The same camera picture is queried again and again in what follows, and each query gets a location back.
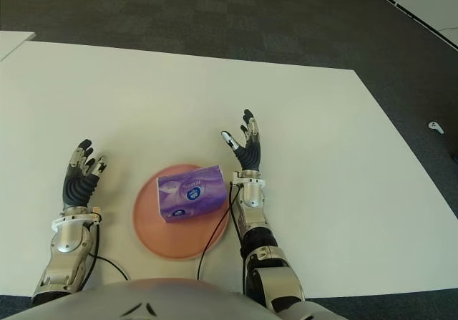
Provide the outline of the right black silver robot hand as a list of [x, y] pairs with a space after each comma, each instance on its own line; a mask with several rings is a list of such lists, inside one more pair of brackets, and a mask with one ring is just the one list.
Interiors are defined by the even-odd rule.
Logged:
[[259, 171], [261, 160], [260, 135], [256, 119], [249, 109], [244, 110], [243, 121], [245, 124], [241, 125], [240, 129], [245, 135], [244, 146], [240, 145], [228, 131], [223, 130], [221, 136], [234, 152], [242, 170]]

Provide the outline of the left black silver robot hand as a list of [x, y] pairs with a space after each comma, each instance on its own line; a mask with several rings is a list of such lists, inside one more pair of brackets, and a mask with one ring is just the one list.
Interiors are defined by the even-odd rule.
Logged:
[[87, 207], [107, 167], [104, 156], [98, 159], [89, 157], [93, 152], [92, 141], [85, 139], [72, 153], [62, 188], [63, 210]]

